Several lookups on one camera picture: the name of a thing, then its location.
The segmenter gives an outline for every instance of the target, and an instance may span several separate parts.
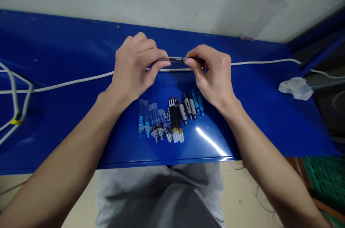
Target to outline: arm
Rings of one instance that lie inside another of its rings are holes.
[[[231,84],[231,58],[206,45],[190,51],[185,61],[195,73],[197,86],[228,122],[245,167],[265,192],[284,227],[328,228],[304,183],[277,148],[245,112]]]
[[[138,33],[116,52],[112,82],[93,107],[39,166],[0,215],[0,227],[61,227],[92,178],[109,134],[121,113],[170,63],[153,40]]]

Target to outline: forearm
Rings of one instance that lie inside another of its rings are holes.
[[[63,222],[92,178],[109,134],[126,108],[108,100],[106,93],[100,94],[83,120],[41,164],[0,215],[2,227]]]
[[[265,192],[284,225],[289,227],[296,222],[316,219],[321,223],[316,227],[327,227],[298,174],[248,116],[239,100],[235,99],[221,113],[234,134],[245,167]]]

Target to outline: person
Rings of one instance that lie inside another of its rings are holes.
[[[116,51],[111,84],[4,209],[0,227],[62,226],[92,178],[114,124],[170,65],[157,61],[166,56],[144,33],[125,39]],[[206,63],[200,65],[196,56]],[[231,57],[206,45],[187,57],[198,88],[229,124],[244,166],[284,227],[329,227],[298,174],[236,98]],[[219,163],[100,171],[96,227],[224,227],[220,171]]]

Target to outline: wire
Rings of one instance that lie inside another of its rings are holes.
[[[301,64],[300,61],[296,60],[296,59],[279,59],[279,60],[271,60],[271,61],[247,61],[247,62],[238,62],[238,63],[231,63],[232,66],[235,65],[248,65],[248,64],[271,64],[271,63],[279,63],[279,62],[287,62],[287,61],[291,61],[297,64]],[[12,94],[12,99],[13,99],[13,108],[14,108],[14,114],[13,114],[13,118],[12,120],[15,120],[18,115],[19,115],[19,107],[18,107],[18,100],[17,100],[17,93],[26,93],[26,98],[25,98],[25,102],[23,105],[23,112],[22,112],[22,116],[20,118],[20,121],[23,121],[26,113],[27,113],[27,109],[28,109],[28,104],[29,104],[29,100],[30,100],[30,96],[31,93],[36,93],[36,92],[45,92],[48,90],[53,90],[53,89],[57,89],[57,88],[61,88],[64,86],[68,86],[68,85],[72,85],[72,84],[76,84],[76,83],[82,83],[82,82],[87,82],[87,81],[91,81],[91,80],[95,80],[95,79],[99,79],[99,78],[103,78],[106,76],[110,76],[114,73],[114,71],[112,72],[108,72],[105,74],[101,74],[101,75],[96,75],[96,76],[92,76],[92,77],[87,77],[87,78],[82,78],[82,79],[78,79],[78,80],[73,80],[73,81],[69,81],[69,82],[65,82],[65,83],[61,83],[61,84],[56,84],[56,85],[52,85],[52,86],[48,86],[48,87],[44,87],[44,88],[38,88],[38,89],[33,89],[33,85],[31,82],[29,82],[28,80],[26,80],[25,78],[21,77],[20,75],[11,72],[3,63],[0,62],[0,66],[4,69],[4,70],[0,70],[1,72],[7,72],[8,76],[10,77],[10,81],[11,81],[11,90],[3,90],[0,91],[0,94]],[[190,68],[179,68],[179,69],[161,69],[160,72],[181,72],[181,71],[191,71]],[[325,72],[322,71],[317,71],[317,70],[311,70],[312,72],[315,73],[320,73],[320,74],[324,74],[325,76],[329,77],[329,78],[335,78],[335,79],[341,79],[341,78],[345,78],[345,76],[343,77],[335,77],[335,76],[330,76]],[[28,90],[17,90],[16,88],[16,84],[15,84],[15,79],[14,76],[18,77],[19,79],[23,80],[24,82],[26,82],[29,85],[29,89]],[[10,120],[9,122],[7,122],[5,125],[3,125],[2,127],[0,127],[0,131],[4,130],[6,127],[8,127],[12,120]],[[14,125],[14,127],[0,140],[0,145],[19,127],[19,125]]]
[[[243,166],[243,167],[241,167],[241,168],[235,168],[232,164],[231,164],[231,162],[229,162],[230,163],[230,165],[231,165],[231,167],[233,168],[233,169],[235,169],[235,170],[237,170],[237,171],[239,171],[240,169],[244,169],[245,167]]]
[[[333,107],[334,107],[338,112],[340,112],[341,114],[345,114],[345,112],[340,111],[340,110],[337,108],[337,106],[335,106],[335,101],[337,100],[337,98],[339,97],[339,95],[343,94],[344,92],[345,92],[345,90],[342,91],[342,92],[340,92],[340,93],[338,93],[338,94],[333,98],[333,100],[332,100],[332,105],[333,105]]]
[[[310,70],[310,72],[323,74],[323,75],[327,76],[328,78],[334,78],[334,79],[342,79],[342,78],[345,78],[345,76],[340,76],[340,77],[330,76],[330,75],[328,75],[328,73],[325,73],[325,72],[322,72],[322,71],[318,71],[318,70],[314,70],[314,69]]]
[[[13,101],[13,109],[14,109],[12,119],[15,119],[19,113],[19,107],[18,107],[17,93],[15,92],[16,85],[15,85],[14,76],[13,76],[13,73],[3,63],[0,62],[0,66],[4,69],[4,70],[2,70],[2,72],[7,72],[8,76],[10,77],[10,82],[11,82],[11,91],[10,92],[12,93],[12,101]],[[0,127],[0,132],[9,126],[11,124],[11,121],[12,120],[10,120],[5,125]]]
[[[301,64],[300,61],[296,60],[296,59],[279,59],[279,60],[271,60],[271,61],[247,61],[247,62],[238,62],[238,63],[231,63],[232,66],[235,65],[248,65],[248,64],[272,64],[272,63],[279,63],[279,62],[287,62],[287,61],[291,61],[297,64]],[[192,71],[190,68],[177,68],[177,69],[161,69],[160,72],[187,72],[187,71]],[[336,78],[336,79],[340,79],[340,78],[345,78],[345,76],[343,77],[335,77],[335,76],[330,76],[325,72],[321,72],[321,71],[317,71],[317,70],[312,70],[313,72],[316,73],[320,73],[320,74],[324,74],[325,76],[329,77],[329,78]],[[48,90],[53,90],[53,89],[57,89],[57,88],[61,88],[64,86],[68,86],[71,84],[76,84],[76,83],[82,83],[82,82],[86,82],[86,81],[91,81],[91,80],[95,80],[95,79],[99,79],[99,78],[103,78],[106,76],[110,76],[114,74],[114,71],[112,72],[108,72],[105,74],[101,74],[101,75],[96,75],[96,76],[92,76],[92,77],[87,77],[87,78],[82,78],[82,79],[78,79],[78,80],[74,80],[74,81],[69,81],[69,82],[65,82],[65,83],[61,83],[61,84],[56,84],[53,86],[48,86],[48,87],[44,87],[44,88],[38,88],[38,89],[33,89],[32,92],[45,92]],[[17,90],[17,93],[27,93],[28,90]],[[12,93],[11,90],[3,90],[0,91],[0,94],[9,94]]]
[[[22,183],[20,183],[20,184],[17,184],[17,185],[15,185],[15,186],[9,188],[9,189],[6,189],[6,190],[0,192],[0,196],[4,195],[4,194],[10,192],[11,190],[14,190],[14,189],[16,189],[16,188],[18,188],[18,187],[20,187],[20,186],[23,186],[26,182],[27,182],[27,180],[24,181],[24,182],[22,182]]]
[[[243,168],[240,168],[240,169],[236,169],[236,168],[233,167],[233,165],[231,164],[231,162],[229,162],[229,163],[230,163],[230,166],[231,166],[234,170],[236,170],[236,171],[245,168],[245,167],[243,167]],[[223,169],[222,169],[222,171],[228,171],[228,172],[231,172],[232,174],[235,174],[235,175],[241,177],[249,186],[251,186],[251,187],[253,188],[253,190],[254,190],[254,196],[256,197],[256,200],[258,201],[259,205],[260,205],[264,210],[266,210],[267,212],[269,212],[269,213],[272,214],[272,221],[274,222],[274,224],[275,224],[276,226],[278,226],[278,227],[280,227],[280,228],[283,228],[283,226],[279,225],[279,224],[276,223],[276,221],[274,220],[274,216],[275,216],[276,212],[275,212],[274,210],[271,211],[271,210],[267,209],[267,208],[260,202],[260,200],[259,200],[259,198],[258,198],[258,193],[259,193],[259,189],[260,189],[260,186],[259,186],[259,185],[258,185],[257,188],[255,189],[255,188],[254,188],[254,187],[253,187],[243,176],[241,176],[241,175],[239,175],[239,174],[236,174],[236,173],[234,173],[234,172],[232,172],[232,171],[229,171],[229,170],[223,170]]]
[[[15,84],[15,79],[14,76],[17,78],[21,79],[22,81],[26,82],[29,86],[29,89],[26,91],[26,96],[25,96],[25,101],[23,105],[23,111],[21,112],[21,117],[18,120],[20,123],[24,121],[26,114],[28,112],[28,106],[29,106],[29,101],[30,101],[30,96],[32,93],[32,88],[33,85],[31,82],[29,82],[27,79],[21,77],[20,75],[16,74],[15,72],[10,71],[3,63],[0,62],[0,66],[4,70],[0,70],[0,72],[7,72],[8,76],[10,77],[11,81],[11,93],[12,93],[12,99],[13,99],[13,105],[14,105],[14,116],[13,118],[7,122],[5,125],[0,127],[0,131],[4,130],[6,127],[12,124],[13,120],[17,120],[18,115],[20,114],[19,112],[19,107],[18,107],[18,99],[17,99],[17,87]],[[14,125],[7,133],[0,139],[0,145],[19,127],[19,125]]]
[[[335,83],[344,83],[344,81],[345,81],[345,80],[336,81],[336,82],[331,82],[331,83],[326,83],[326,84],[314,85],[314,86],[310,86],[310,88],[321,87],[321,86],[328,86],[328,85],[330,85],[330,84],[335,84]]]

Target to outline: yellow tag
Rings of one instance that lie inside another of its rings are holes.
[[[11,121],[11,124],[12,124],[12,125],[20,125],[22,122],[23,122],[23,121],[13,119],[13,120]]]

